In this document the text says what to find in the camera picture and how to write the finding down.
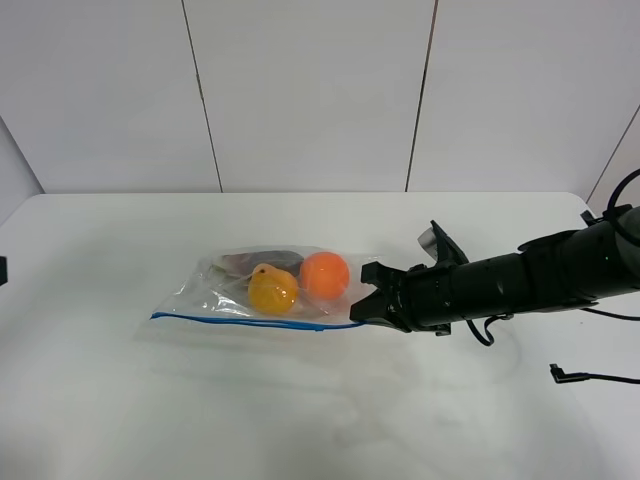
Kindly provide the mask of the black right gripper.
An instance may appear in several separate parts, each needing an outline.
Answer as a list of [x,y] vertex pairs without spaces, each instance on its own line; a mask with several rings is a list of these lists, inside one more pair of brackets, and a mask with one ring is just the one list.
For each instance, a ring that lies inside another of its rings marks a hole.
[[351,305],[349,319],[368,325],[391,325],[404,333],[451,334],[452,314],[446,305],[451,295],[445,286],[453,266],[426,267],[423,264],[400,270],[378,261],[361,268],[360,281],[383,294],[370,294]]

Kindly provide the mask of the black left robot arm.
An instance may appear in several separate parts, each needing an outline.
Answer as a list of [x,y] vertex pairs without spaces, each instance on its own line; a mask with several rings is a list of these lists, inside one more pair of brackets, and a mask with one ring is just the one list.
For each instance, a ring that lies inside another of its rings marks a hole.
[[8,265],[7,258],[0,257],[0,286],[5,285],[8,282]]

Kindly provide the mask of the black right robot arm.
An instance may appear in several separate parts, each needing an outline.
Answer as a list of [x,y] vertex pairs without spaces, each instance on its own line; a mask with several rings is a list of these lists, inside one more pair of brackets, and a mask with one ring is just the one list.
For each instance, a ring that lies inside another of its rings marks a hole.
[[372,294],[349,318],[403,332],[447,335],[451,324],[531,312],[583,309],[639,289],[639,210],[615,207],[585,228],[544,236],[517,252],[471,262],[437,224],[420,238],[434,259],[407,271],[371,262],[361,281]]

